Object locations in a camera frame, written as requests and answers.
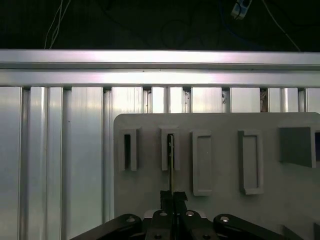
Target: bolt head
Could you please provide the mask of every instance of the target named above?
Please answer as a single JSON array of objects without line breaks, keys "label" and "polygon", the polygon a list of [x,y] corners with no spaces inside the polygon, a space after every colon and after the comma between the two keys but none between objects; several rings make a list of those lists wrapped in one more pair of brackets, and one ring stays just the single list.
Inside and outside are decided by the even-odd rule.
[{"label": "bolt head", "polygon": [[220,220],[221,220],[222,222],[224,222],[224,223],[229,222],[229,218],[228,218],[227,216],[222,216],[222,217],[220,217]]}]

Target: metal slot groove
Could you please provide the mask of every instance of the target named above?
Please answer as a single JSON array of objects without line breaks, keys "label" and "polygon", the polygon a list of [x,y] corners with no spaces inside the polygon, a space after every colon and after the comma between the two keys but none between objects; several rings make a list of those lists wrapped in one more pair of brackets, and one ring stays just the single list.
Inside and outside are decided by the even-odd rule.
[{"label": "metal slot groove", "polygon": [[28,132],[30,118],[30,90],[21,89],[20,95],[20,138],[19,138],[19,186],[18,186],[18,239],[27,237],[27,192],[28,192]]}]

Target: vertical aluminum profile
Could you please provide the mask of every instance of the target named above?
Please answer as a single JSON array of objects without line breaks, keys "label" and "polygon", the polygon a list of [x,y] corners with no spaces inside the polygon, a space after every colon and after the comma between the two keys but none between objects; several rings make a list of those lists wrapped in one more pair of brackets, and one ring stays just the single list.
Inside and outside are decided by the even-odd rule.
[{"label": "vertical aluminum profile", "polygon": [[320,114],[320,88],[307,88],[305,90],[306,112]]},{"label": "vertical aluminum profile", "polygon": [[114,120],[120,114],[140,114],[143,112],[143,88],[138,87],[113,87],[111,89],[111,123],[110,123],[110,161],[109,166],[111,174],[108,177],[109,188],[109,202],[111,212],[109,217],[112,219],[114,217]]},{"label": "vertical aluminum profile", "polygon": [[62,228],[63,89],[48,89],[47,123],[47,240],[60,240]]},{"label": "vertical aluminum profile", "polygon": [[268,88],[268,111],[269,113],[281,113],[282,95],[280,88]]},{"label": "vertical aluminum profile", "polygon": [[193,87],[192,113],[221,113],[222,88],[221,87]]},{"label": "vertical aluminum profile", "polygon": [[0,239],[19,239],[22,89],[0,87]]},{"label": "vertical aluminum profile", "polygon": [[143,113],[152,113],[152,90],[151,88],[143,89]]},{"label": "vertical aluminum profile", "polygon": [[102,104],[102,87],[71,89],[71,157],[67,159],[66,171],[67,239],[103,221]]},{"label": "vertical aluminum profile", "polygon": [[230,105],[232,113],[259,113],[259,88],[230,88]]},{"label": "vertical aluminum profile", "polygon": [[152,95],[152,113],[163,114],[168,112],[167,88],[155,86],[151,89]]},{"label": "vertical aluminum profile", "polygon": [[103,116],[102,116],[102,210],[103,216],[102,220],[103,223],[112,219],[113,215],[113,208],[111,206],[111,199],[113,196],[111,195],[110,186],[113,184],[112,179],[110,178],[113,169],[111,168],[112,165],[112,149],[111,149],[111,142],[113,141],[113,135],[111,132],[113,131],[111,128],[112,125],[112,99],[111,99],[111,90],[106,89],[103,91]]},{"label": "vertical aluminum profile", "polygon": [[27,239],[47,239],[48,89],[30,89]]},{"label": "vertical aluminum profile", "polygon": [[168,88],[168,104],[170,114],[184,113],[185,109],[185,95],[182,87],[169,87]]},{"label": "vertical aluminum profile", "polygon": [[299,111],[298,89],[281,89],[281,112],[296,113]]}]

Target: black cable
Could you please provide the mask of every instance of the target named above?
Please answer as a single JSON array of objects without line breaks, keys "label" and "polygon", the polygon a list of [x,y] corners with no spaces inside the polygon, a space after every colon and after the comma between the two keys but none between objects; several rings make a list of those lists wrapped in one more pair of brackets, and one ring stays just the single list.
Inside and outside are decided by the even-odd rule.
[{"label": "black cable", "polygon": [[289,14],[275,1],[273,0],[268,0],[271,4],[273,4],[278,10],[285,16],[285,18],[289,21],[289,23],[295,27],[300,27],[300,28],[310,28],[310,27],[318,27],[320,26],[320,21],[318,22],[313,22],[313,23],[307,23],[307,24],[300,24],[300,23],[295,23]]},{"label": "black cable", "polygon": [[172,49],[172,48],[175,49],[175,48],[178,47],[178,46],[170,47],[170,46],[166,43],[165,38],[164,38],[164,35],[165,35],[164,33],[165,33],[166,27],[168,27],[168,26],[169,26],[170,24],[172,24],[172,23],[180,23],[180,24],[182,24],[182,25],[187,26],[188,28],[190,27],[187,22],[185,22],[185,21],[183,21],[183,20],[181,20],[181,19],[173,19],[173,20],[169,20],[169,21],[165,22],[165,23],[162,25],[162,27],[160,28],[160,40],[161,40],[161,43],[163,44],[163,46],[164,46],[165,48],[167,48],[167,49]]},{"label": "black cable", "polygon": [[141,40],[141,42],[143,42],[146,46],[151,48],[151,45],[148,43],[148,41],[146,39],[144,39],[139,33],[137,33],[136,31],[134,31],[133,29],[131,29],[128,26],[123,25],[122,23],[118,22],[117,20],[115,20],[102,6],[102,4],[100,3],[99,0],[95,1],[96,4],[100,7],[101,11],[103,12],[104,16],[109,19],[111,22],[113,22],[116,25],[119,25],[120,27],[122,27],[123,29],[129,31],[132,35],[136,36],[138,39]]}]

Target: rectangular slot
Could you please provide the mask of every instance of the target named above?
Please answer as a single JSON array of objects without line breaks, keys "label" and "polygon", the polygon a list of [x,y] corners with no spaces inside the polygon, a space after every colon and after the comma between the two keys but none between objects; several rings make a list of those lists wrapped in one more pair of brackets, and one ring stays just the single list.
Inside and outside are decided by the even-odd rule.
[{"label": "rectangular slot", "polygon": [[131,162],[131,136],[129,134],[124,135],[124,165],[127,169]]},{"label": "rectangular slot", "polygon": [[161,126],[161,168],[162,171],[169,169],[168,164],[168,137],[172,136],[174,139],[174,152],[173,152],[173,168],[177,171],[180,170],[180,137],[179,129],[176,126]]},{"label": "rectangular slot", "polygon": [[245,195],[263,193],[262,137],[258,131],[238,131],[239,187]]},{"label": "rectangular slot", "polygon": [[209,196],[212,192],[211,132],[192,132],[193,195]]},{"label": "rectangular slot", "polygon": [[314,133],[315,144],[315,164],[317,168],[320,168],[320,132]]},{"label": "rectangular slot", "polygon": [[168,134],[167,149],[168,149],[168,166],[169,166],[169,190],[174,193],[174,162],[175,162],[175,139],[173,134]]},{"label": "rectangular slot", "polygon": [[122,129],[118,138],[119,171],[137,170],[138,127]]}]

